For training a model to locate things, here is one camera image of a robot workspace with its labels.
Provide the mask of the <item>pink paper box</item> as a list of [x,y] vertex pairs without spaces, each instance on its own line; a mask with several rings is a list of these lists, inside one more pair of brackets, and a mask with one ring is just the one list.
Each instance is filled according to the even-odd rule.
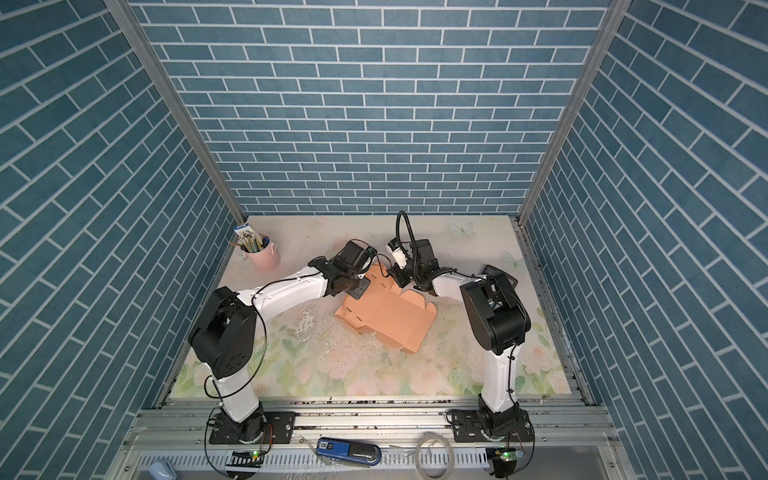
[[348,295],[335,316],[359,334],[374,334],[391,349],[416,353],[436,316],[437,307],[413,290],[401,289],[385,278],[379,265],[365,279],[370,281],[360,299]]

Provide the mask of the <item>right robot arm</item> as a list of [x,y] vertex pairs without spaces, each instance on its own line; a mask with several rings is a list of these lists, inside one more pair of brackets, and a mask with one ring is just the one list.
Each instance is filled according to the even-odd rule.
[[532,322],[516,292],[518,280],[490,264],[478,274],[441,266],[426,239],[405,243],[394,238],[387,250],[394,259],[389,273],[398,286],[411,284],[419,291],[464,305],[474,338],[488,354],[480,418],[493,425],[520,418],[514,387],[517,353]]

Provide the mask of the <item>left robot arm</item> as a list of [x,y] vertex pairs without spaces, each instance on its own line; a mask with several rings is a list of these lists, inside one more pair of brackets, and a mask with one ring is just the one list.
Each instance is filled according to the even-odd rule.
[[257,328],[295,306],[326,296],[346,293],[359,299],[370,281],[365,278],[376,263],[377,250],[350,240],[333,257],[318,256],[287,277],[261,287],[235,292],[216,289],[204,304],[188,335],[197,359],[207,365],[217,400],[237,426],[261,421],[262,404],[247,365],[252,358]]

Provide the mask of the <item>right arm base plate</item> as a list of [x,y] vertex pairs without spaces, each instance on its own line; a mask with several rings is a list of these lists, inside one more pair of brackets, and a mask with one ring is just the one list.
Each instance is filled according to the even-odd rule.
[[534,426],[528,412],[515,405],[503,412],[449,409],[445,412],[453,438],[458,443],[533,442]]

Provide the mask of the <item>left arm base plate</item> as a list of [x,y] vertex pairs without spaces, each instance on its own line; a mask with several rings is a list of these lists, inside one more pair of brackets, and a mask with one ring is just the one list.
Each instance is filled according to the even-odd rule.
[[217,411],[207,422],[207,440],[213,445],[288,444],[295,420],[294,412],[257,410],[238,423],[224,411]]

